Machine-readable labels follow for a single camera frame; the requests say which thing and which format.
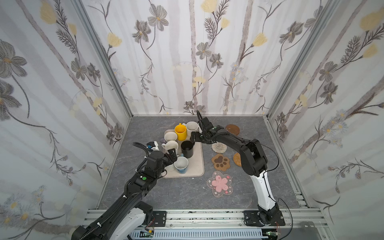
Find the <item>gray marble surface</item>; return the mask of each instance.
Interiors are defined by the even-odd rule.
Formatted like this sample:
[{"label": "gray marble surface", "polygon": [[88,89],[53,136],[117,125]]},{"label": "gray marble surface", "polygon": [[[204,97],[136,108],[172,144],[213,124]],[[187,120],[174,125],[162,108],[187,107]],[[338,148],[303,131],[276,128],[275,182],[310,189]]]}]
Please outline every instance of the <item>gray marble surface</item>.
[{"label": "gray marble surface", "polygon": [[[262,117],[208,117],[213,125],[225,127],[235,124],[240,128],[239,136],[246,139],[258,139],[261,143],[275,150],[272,139]],[[136,167],[144,159],[144,151],[132,145],[132,142],[143,144],[149,141],[160,141],[164,131],[173,129],[179,123],[197,121],[197,116],[183,117],[133,117],[122,142],[116,163],[111,172],[99,209],[107,209],[123,192],[124,184],[135,172]],[[224,156],[231,159],[231,167],[222,172],[232,177],[233,194],[215,197],[207,180],[216,169],[211,158],[216,155],[210,145],[203,144],[204,175],[200,177],[180,177],[159,179],[157,185],[143,199],[154,209],[247,209],[257,208],[257,195],[251,178],[243,169],[234,164],[232,158],[235,151],[228,148]],[[263,147],[268,158],[268,169],[277,165],[275,154]],[[299,207],[288,177],[280,164],[277,169],[268,173],[269,183],[275,199],[282,198],[289,207]]]}]

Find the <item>floral wallpaper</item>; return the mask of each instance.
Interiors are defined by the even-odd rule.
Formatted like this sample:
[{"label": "floral wallpaper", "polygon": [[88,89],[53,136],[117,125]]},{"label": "floral wallpaper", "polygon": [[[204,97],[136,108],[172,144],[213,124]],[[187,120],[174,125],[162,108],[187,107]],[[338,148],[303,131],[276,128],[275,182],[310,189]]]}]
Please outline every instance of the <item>floral wallpaper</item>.
[{"label": "floral wallpaper", "polygon": [[82,2],[134,114],[266,114],[326,4]]},{"label": "floral wallpaper", "polygon": [[272,116],[337,239],[382,239],[384,5],[342,1]]},{"label": "floral wallpaper", "polygon": [[0,232],[70,239],[128,123],[72,4],[0,2]]}]

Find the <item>woven coaster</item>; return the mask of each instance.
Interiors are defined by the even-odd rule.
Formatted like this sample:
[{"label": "woven coaster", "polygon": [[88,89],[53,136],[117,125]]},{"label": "woven coaster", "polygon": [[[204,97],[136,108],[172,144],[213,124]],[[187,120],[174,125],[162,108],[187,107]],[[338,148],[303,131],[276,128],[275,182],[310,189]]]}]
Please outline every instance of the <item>woven coaster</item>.
[{"label": "woven coaster", "polygon": [[235,162],[235,164],[239,167],[241,167],[241,158],[240,158],[240,154],[237,152],[235,153],[235,155],[233,156],[233,161]]}]

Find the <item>brown paw coaster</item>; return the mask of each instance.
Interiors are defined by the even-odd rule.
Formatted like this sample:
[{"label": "brown paw coaster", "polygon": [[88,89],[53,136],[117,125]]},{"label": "brown paw coaster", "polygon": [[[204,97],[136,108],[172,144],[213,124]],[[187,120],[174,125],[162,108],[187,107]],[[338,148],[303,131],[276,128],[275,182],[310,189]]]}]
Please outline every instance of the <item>brown paw coaster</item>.
[{"label": "brown paw coaster", "polygon": [[226,171],[228,168],[231,167],[231,165],[229,164],[229,158],[224,157],[220,153],[214,156],[211,160],[216,170]]}]

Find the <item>coaster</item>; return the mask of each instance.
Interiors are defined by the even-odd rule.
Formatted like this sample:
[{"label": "coaster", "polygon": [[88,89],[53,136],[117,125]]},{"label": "coaster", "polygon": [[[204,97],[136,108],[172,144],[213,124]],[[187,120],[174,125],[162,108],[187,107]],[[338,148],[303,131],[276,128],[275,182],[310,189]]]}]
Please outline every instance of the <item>coaster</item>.
[{"label": "coaster", "polygon": [[235,164],[239,167],[241,167],[241,158],[240,158],[240,154],[237,152],[235,153],[235,155],[233,156],[233,161],[235,162]]},{"label": "coaster", "polygon": [[207,185],[212,188],[212,193],[215,197],[221,197],[222,195],[230,195],[233,192],[231,186],[232,178],[228,174],[222,174],[216,171],[212,174],[212,177],[207,180]]},{"label": "coaster", "polygon": [[225,153],[225,151],[227,150],[227,146],[221,142],[212,143],[212,150],[217,153]]},{"label": "coaster", "polygon": [[226,171],[228,168],[231,167],[229,164],[229,158],[224,157],[222,154],[216,154],[211,159],[212,163],[214,164],[214,167],[216,170]]},{"label": "coaster", "polygon": [[235,134],[236,136],[240,133],[240,128],[234,124],[228,124],[225,126],[225,129],[230,133]]}]

